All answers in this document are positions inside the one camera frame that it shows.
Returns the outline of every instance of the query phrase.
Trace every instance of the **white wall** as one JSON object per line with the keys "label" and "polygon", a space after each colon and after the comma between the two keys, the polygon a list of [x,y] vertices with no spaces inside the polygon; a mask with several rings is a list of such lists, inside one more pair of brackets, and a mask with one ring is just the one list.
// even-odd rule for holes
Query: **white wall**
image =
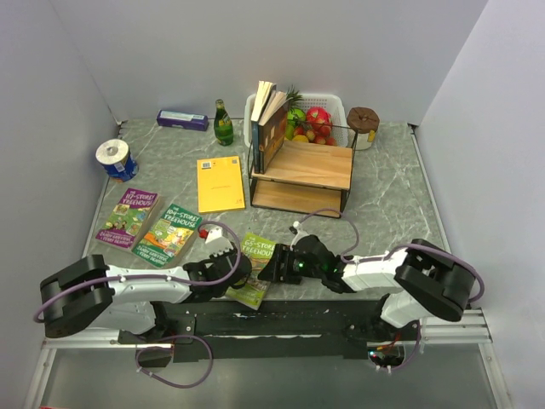
{"label": "white wall", "polygon": [[52,0],[119,120],[243,117],[260,79],[419,124],[486,0]]}
{"label": "white wall", "polygon": [[43,327],[39,284],[76,261],[115,123],[48,2],[0,4],[0,406],[20,407]]}
{"label": "white wall", "polygon": [[417,130],[517,407],[545,392],[545,3],[490,0]]}

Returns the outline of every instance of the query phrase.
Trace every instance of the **green glass bottle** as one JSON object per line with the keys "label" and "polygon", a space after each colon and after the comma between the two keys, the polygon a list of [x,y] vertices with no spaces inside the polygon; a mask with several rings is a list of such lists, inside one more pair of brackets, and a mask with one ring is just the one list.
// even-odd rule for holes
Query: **green glass bottle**
{"label": "green glass bottle", "polygon": [[232,144],[232,139],[234,137],[232,122],[229,118],[229,114],[225,110],[223,100],[217,100],[215,102],[214,133],[220,145],[226,147],[227,145]]}

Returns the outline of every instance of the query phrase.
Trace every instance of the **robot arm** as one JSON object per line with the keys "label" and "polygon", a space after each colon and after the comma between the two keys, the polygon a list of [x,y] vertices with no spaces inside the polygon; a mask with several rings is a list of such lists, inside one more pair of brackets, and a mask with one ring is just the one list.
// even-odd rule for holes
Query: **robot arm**
{"label": "robot arm", "polygon": [[259,278],[299,284],[302,277],[318,278],[338,293],[381,293],[368,341],[389,339],[397,329],[426,317],[459,321],[468,305],[475,273],[465,262],[423,239],[385,255],[349,259],[329,251],[299,222],[290,229],[290,246],[277,245]]}
{"label": "robot arm", "polygon": [[[237,251],[221,228],[210,229],[205,245],[210,259],[183,267],[120,268],[106,265],[102,256],[93,255],[48,277],[40,285],[44,305],[63,291],[82,288],[60,297],[43,311],[46,337],[67,337],[89,326],[143,334],[166,326],[161,322],[160,307],[152,302],[207,302],[222,297],[230,286],[238,288],[237,283],[251,272],[250,260],[241,256],[238,268],[222,280],[232,270]],[[88,286],[92,280],[96,284]]]}

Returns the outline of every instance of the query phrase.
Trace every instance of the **jar lid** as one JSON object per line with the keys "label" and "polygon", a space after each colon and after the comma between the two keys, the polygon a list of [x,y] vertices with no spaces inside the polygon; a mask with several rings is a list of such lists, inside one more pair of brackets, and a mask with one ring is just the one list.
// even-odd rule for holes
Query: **jar lid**
{"label": "jar lid", "polygon": [[368,134],[372,130],[377,131],[380,122],[378,115],[371,108],[352,108],[348,113],[348,126],[360,134]]}

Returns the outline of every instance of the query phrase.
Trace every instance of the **sticker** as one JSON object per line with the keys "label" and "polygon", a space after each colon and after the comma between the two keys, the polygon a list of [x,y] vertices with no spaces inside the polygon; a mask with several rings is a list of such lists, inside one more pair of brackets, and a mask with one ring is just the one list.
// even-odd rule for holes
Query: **sticker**
{"label": "sticker", "polygon": [[159,115],[162,119],[176,119],[178,121],[191,121],[196,115],[191,115],[190,113],[179,113],[179,112],[171,112],[171,111],[161,111],[161,115]]}
{"label": "sticker", "polygon": [[230,125],[230,124],[231,124],[231,119],[229,118],[229,115],[225,114],[223,118],[220,119],[219,125],[223,126],[223,125]]}

